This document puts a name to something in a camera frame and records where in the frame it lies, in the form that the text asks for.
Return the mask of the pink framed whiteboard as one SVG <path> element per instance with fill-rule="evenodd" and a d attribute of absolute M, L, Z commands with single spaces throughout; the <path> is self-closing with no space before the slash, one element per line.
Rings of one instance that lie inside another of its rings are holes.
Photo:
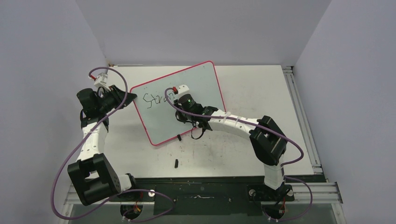
<path fill-rule="evenodd" d="M 204 107 L 225 110 L 215 65 L 206 61 L 136 85 L 134 105 L 149 142 L 158 146 L 192 129 L 177 117 L 175 106 L 202 114 Z"/>

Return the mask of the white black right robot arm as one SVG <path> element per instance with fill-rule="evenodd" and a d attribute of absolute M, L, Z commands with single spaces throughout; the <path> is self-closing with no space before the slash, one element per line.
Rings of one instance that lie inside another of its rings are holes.
<path fill-rule="evenodd" d="M 249 119 L 232 115 L 216 107 L 203 107 L 194 101 L 191 94 L 185 94 L 174 100 L 174 106 L 180 110 L 199 114 L 191 116 L 176 111 L 176 119 L 183 123 L 191 123 L 205 131 L 222 131 L 240 136 L 251 142 L 254 153 L 264 164 L 264 194 L 270 200 L 276 200 L 283 193 L 284 183 L 283 155 L 286 151 L 286 140 L 269 133 L 256 125 L 261 125 L 279 134 L 283 134 L 279 126 L 269 116 L 261 119 Z"/>

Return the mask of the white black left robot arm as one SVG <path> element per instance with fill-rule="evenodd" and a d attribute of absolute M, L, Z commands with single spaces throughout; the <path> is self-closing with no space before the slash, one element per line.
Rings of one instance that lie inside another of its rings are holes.
<path fill-rule="evenodd" d="M 83 109 L 81 128 L 86 141 L 80 148 L 76 162 L 67 171 L 81 203 L 85 206 L 121 193 L 128 201 L 139 196 L 135 178 L 130 174 L 118 175 L 104 154 L 105 139 L 109 131 L 108 113 L 112 109 L 128 106 L 137 98 L 115 85 L 99 95 L 86 88 L 77 93 Z"/>

